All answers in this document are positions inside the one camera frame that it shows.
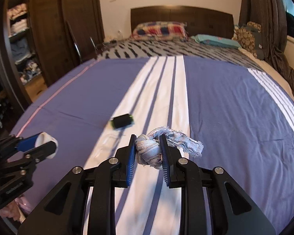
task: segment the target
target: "pink stripe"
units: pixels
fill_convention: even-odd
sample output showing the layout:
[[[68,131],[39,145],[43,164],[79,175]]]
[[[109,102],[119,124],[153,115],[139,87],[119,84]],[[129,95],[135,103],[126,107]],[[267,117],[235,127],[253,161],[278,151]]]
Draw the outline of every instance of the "pink stripe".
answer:
[[[92,64],[88,65],[84,70],[82,70],[79,74],[77,74],[75,77],[73,77],[72,79],[70,79],[68,82],[66,82],[62,87],[60,87],[52,96],[50,96],[43,104],[39,105],[39,107],[35,110],[35,112],[30,116],[30,118],[27,120],[27,122],[23,125],[23,127],[21,128],[21,130],[18,132],[18,134],[16,135],[16,137],[19,137],[20,134],[23,132],[23,130],[25,129],[25,127],[31,122],[31,120],[34,118],[34,116],[38,113],[38,111],[41,110],[41,108],[43,106],[45,106],[49,101],[51,101],[58,93],[60,93],[67,85],[69,85],[71,82],[73,82],[74,80],[76,80],[79,76],[81,76],[85,71],[87,71],[90,67],[92,67],[94,64],[96,64],[97,62],[99,62],[98,60],[96,60],[95,62],[93,62]]]

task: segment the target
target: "brown curtain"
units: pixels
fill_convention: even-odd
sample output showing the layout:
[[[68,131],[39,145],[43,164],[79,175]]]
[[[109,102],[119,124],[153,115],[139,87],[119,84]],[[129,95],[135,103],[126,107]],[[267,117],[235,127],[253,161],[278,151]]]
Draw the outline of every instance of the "brown curtain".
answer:
[[[287,22],[282,0],[242,0],[239,25],[261,24],[265,61],[289,83],[294,95],[294,70],[284,55]]]

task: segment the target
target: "headboard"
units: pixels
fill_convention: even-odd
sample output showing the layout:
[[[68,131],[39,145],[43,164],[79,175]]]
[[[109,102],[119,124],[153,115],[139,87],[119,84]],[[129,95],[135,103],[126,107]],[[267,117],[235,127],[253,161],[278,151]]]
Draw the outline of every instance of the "headboard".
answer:
[[[148,6],[131,9],[131,28],[150,21],[176,21],[187,23],[189,36],[209,34],[231,39],[233,15],[190,6]]]

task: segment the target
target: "blue bedspread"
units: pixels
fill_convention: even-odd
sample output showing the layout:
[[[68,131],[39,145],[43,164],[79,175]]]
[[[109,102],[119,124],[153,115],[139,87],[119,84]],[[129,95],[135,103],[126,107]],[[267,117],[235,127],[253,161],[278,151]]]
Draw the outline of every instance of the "blue bedspread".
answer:
[[[113,130],[110,118],[125,113],[135,124]],[[264,72],[198,57],[90,60],[48,88],[12,131],[45,131],[59,142],[57,155],[38,164],[26,196],[35,206],[72,167],[97,166],[132,133],[164,125],[200,140],[202,157],[194,161],[224,167],[277,233],[289,223],[293,101]],[[116,190],[115,205],[118,234],[178,234],[179,190],[165,186],[162,171],[137,166],[130,189]]]

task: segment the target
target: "silver bolt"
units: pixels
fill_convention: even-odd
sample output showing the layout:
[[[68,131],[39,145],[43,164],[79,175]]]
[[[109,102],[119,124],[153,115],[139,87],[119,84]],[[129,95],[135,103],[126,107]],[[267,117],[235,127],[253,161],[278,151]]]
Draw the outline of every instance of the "silver bolt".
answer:
[[[188,160],[186,158],[180,158],[179,163],[184,165],[188,163]]]
[[[221,168],[221,167],[216,167],[214,169],[214,171],[217,173],[217,174],[222,174],[224,172],[224,170]]]
[[[74,174],[79,174],[81,171],[82,171],[82,168],[81,168],[81,167],[78,167],[78,166],[76,166],[76,167],[74,167],[74,168],[72,169],[72,172],[73,172]]]
[[[117,158],[115,158],[115,157],[112,157],[112,158],[109,159],[109,163],[111,163],[111,164],[117,164],[118,161],[119,160]]]

